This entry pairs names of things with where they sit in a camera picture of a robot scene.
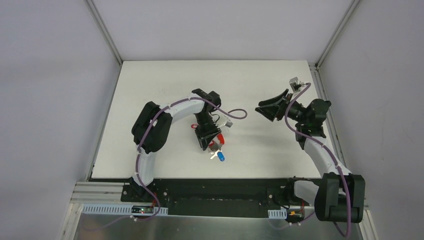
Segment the blue key tag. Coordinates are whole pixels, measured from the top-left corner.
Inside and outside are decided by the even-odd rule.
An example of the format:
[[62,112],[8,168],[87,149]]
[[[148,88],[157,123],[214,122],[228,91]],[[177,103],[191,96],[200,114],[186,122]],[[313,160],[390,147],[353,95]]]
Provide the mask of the blue key tag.
[[221,162],[225,161],[225,156],[222,152],[218,152],[217,157]]

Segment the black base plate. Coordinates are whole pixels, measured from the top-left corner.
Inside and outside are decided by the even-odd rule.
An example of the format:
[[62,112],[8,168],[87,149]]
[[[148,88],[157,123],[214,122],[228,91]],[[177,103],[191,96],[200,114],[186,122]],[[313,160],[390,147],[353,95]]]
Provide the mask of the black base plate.
[[294,195],[290,178],[156,178],[147,189],[132,178],[123,185],[120,200],[151,203],[172,216],[266,218],[269,210],[312,206],[314,200]]

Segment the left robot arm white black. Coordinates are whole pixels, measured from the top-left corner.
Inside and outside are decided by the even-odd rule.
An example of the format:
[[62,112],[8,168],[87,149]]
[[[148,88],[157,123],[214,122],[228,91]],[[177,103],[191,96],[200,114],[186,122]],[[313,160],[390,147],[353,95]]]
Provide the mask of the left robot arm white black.
[[152,198],[153,189],[149,184],[154,179],[156,153],[165,145],[172,124],[194,115],[197,121],[194,132],[200,148],[205,151],[221,133],[211,116],[220,105],[218,93],[206,93],[197,88],[191,91],[187,99],[170,105],[160,106],[150,101],[144,106],[131,129],[137,145],[137,158],[135,173],[129,179],[129,184],[135,198],[143,203]]

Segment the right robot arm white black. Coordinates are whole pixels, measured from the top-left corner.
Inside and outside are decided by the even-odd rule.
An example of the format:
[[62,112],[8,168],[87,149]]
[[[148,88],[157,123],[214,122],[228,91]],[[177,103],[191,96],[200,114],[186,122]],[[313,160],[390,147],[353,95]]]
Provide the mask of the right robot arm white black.
[[321,180],[315,184],[305,178],[292,178],[283,191],[286,204],[305,201],[313,205],[323,222],[360,223],[363,220],[365,179],[347,169],[330,149],[323,124],[331,106],[316,98],[304,107],[286,89],[280,95],[260,101],[255,111],[270,121],[291,119],[290,130],[300,148],[312,159]]

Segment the silver DADA key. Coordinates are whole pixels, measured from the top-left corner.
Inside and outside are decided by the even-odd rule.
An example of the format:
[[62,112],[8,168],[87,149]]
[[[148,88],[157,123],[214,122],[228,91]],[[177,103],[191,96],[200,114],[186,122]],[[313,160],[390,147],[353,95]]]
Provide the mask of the silver DADA key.
[[219,151],[212,151],[210,153],[210,159],[213,159],[213,158],[217,157],[218,156],[218,153],[219,153]]

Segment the key organizer with red handle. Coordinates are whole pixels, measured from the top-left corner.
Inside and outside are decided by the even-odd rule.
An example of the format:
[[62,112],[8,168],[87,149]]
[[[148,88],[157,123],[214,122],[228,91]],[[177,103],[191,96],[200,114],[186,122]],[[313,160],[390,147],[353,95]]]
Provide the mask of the key organizer with red handle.
[[220,152],[222,150],[222,147],[223,147],[224,144],[225,144],[224,135],[222,133],[219,133],[208,144],[207,150],[212,155],[212,154],[214,154],[216,152]]

